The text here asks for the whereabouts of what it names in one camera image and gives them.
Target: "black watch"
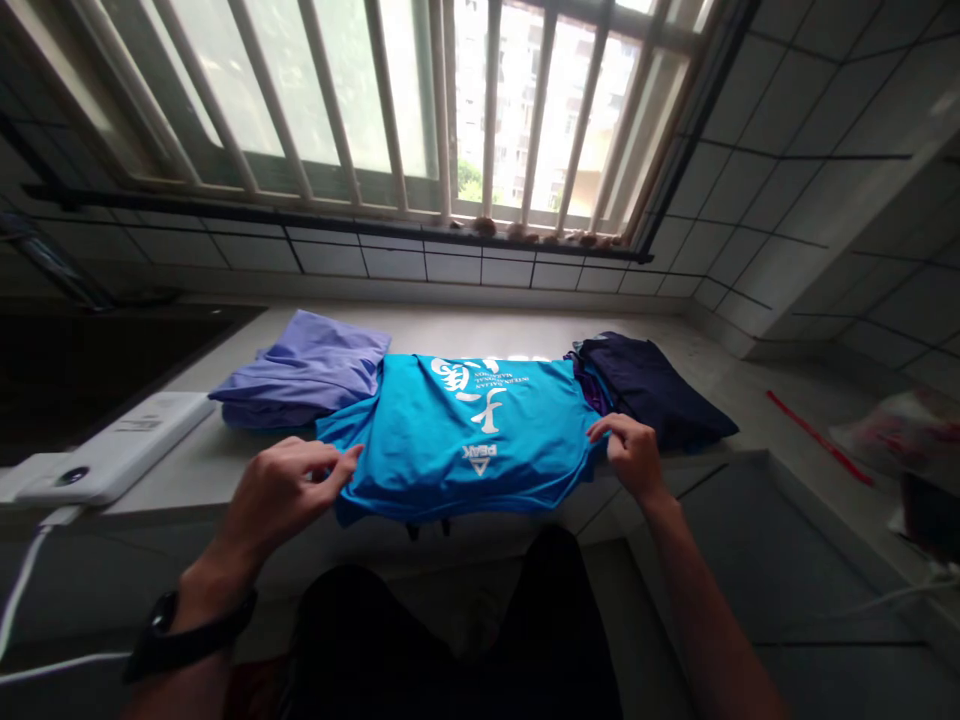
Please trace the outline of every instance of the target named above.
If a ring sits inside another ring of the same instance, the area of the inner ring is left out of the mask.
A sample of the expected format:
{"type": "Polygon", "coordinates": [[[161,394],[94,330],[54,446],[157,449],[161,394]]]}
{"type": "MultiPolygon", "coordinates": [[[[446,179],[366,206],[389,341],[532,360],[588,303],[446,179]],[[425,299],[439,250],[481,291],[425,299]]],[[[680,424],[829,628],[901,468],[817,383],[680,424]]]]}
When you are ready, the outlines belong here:
{"type": "Polygon", "coordinates": [[[123,669],[123,683],[130,684],[148,675],[177,670],[212,655],[232,644],[253,616],[257,591],[251,590],[233,612],[203,627],[167,635],[177,614],[178,594],[166,593],[150,611],[133,654],[123,669]]]}

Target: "window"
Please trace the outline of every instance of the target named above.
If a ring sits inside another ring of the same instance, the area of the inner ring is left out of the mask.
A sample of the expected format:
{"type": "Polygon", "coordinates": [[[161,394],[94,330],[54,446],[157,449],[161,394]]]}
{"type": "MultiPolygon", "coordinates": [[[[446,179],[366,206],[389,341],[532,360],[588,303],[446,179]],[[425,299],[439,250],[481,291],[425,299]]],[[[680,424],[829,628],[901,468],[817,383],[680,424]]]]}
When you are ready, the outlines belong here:
{"type": "Polygon", "coordinates": [[[715,5],[0,1],[132,189],[608,234],[635,229],[715,5]]]}

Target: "red stick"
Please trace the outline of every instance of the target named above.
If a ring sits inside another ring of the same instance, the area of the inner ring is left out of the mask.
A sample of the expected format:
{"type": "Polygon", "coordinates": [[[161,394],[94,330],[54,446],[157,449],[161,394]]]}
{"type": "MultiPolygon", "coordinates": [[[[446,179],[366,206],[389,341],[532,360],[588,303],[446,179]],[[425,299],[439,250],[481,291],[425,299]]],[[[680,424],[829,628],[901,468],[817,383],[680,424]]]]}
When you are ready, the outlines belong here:
{"type": "Polygon", "coordinates": [[[786,405],[784,405],[784,404],[783,404],[783,401],[782,401],[780,398],[778,398],[776,395],[773,394],[773,390],[767,390],[767,397],[770,398],[771,400],[773,400],[774,404],[775,404],[778,408],[780,408],[781,410],[783,410],[784,414],[785,414],[788,418],[790,418],[790,419],[793,420],[797,425],[799,425],[799,426],[802,427],[804,430],[806,430],[807,434],[810,435],[810,437],[812,437],[814,440],[816,440],[818,443],[820,443],[821,446],[823,446],[831,455],[833,455],[833,457],[836,459],[836,461],[837,461],[838,463],[840,463],[841,465],[843,465],[843,467],[846,468],[846,470],[847,470],[848,473],[850,473],[851,475],[853,475],[857,480],[859,480],[860,482],[862,482],[864,485],[866,485],[866,486],[868,486],[868,487],[873,487],[873,486],[874,486],[875,483],[873,482],[873,478],[872,478],[872,477],[870,477],[869,475],[864,475],[862,472],[860,472],[860,468],[858,468],[856,465],[854,465],[853,462],[851,462],[850,458],[848,458],[848,457],[847,457],[846,455],[844,455],[842,452],[840,452],[839,450],[837,450],[837,448],[834,447],[833,444],[832,444],[829,440],[827,440],[823,435],[821,435],[819,432],[817,432],[817,431],[810,425],[810,423],[808,423],[808,422],[807,422],[806,420],[804,420],[802,417],[800,417],[799,415],[797,415],[793,410],[791,410],[791,409],[788,408],[786,405]]]}

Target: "wrist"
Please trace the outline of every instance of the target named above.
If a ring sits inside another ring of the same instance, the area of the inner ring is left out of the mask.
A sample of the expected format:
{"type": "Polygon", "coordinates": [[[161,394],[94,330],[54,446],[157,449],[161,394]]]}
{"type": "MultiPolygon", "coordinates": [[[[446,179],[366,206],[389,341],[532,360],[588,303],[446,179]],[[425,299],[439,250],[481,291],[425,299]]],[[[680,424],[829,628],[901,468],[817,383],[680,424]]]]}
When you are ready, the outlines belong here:
{"type": "Polygon", "coordinates": [[[662,483],[653,489],[636,492],[633,497],[648,519],[653,516],[672,514],[680,508],[680,502],[662,483]]]}
{"type": "Polygon", "coordinates": [[[177,614],[170,632],[186,632],[229,614],[250,592],[260,566],[215,539],[180,576],[177,614]]]}

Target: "countertop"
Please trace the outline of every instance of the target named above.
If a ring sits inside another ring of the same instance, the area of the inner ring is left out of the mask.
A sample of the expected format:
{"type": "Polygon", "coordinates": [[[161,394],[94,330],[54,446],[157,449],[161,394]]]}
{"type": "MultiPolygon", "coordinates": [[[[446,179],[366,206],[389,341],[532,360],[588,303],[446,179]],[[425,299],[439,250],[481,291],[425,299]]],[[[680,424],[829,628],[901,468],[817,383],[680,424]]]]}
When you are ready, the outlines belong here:
{"type": "MultiPolygon", "coordinates": [[[[225,298],[196,297],[196,302],[225,298]]],[[[208,391],[237,367],[251,361],[256,351],[272,345],[297,308],[337,320],[381,330],[393,337],[392,353],[420,353],[444,357],[500,359],[560,358],[574,340],[616,330],[654,340],[678,371],[700,390],[703,365],[715,365],[723,350],[682,320],[671,317],[625,315],[571,315],[491,311],[475,308],[425,308],[304,301],[300,304],[257,300],[269,309],[224,342],[214,352],[173,380],[166,390],[208,391]]],[[[247,461],[279,436],[254,435],[226,427],[219,413],[207,418],[139,483],[113,505],[104,517],[130,514],[167,514],[184,510],[196,514],[229,502],[247,461]]],[[[670,467],[728,462],[764,447],[749,433],[740,433],[693,456],[665,458],[670,467]]]]}
{"type": "MultiPolygon", "coordinates": [[[[768,451],[906,583],[917,585],[926,580],[928,569],[923,559],[886,529],[897,496],[857,482],[765,396],[767,390],[773,390],[823,433],[830,425],[862,417],[876,403],[877,398],[818,364],[737,360],[682,317],[324,300],[295,303],[250,297],[193,296],[187,301],[257,304],[269,309],[175,378],[167,390],[208,391],[215,387],[252,360],[258,349],[273,344],[298,307],[389,333],[394,353],[552,359],[562,357],[574,340],[606,330],[653,340],[680,375],[741,428],[738,435],[700,455],[665,457],[666,467],[715,466],[768,451]]],[[[126,495],[85,518],[126,517],[137,523],[162,523],[219,514],[232,497],[247,461],[276,439],[233,431],[216,413],[126,495]]],[[[18,515],[14,522],[19,524],[33,514],[6,511],[3,522],[14,521],[13,515],[18,515]]],[[[960,598],[944,597],[939,607],[947,617],[960,619],[960,598]]],[[[951,623],[960,626],[960,622],[951,623]]]]}

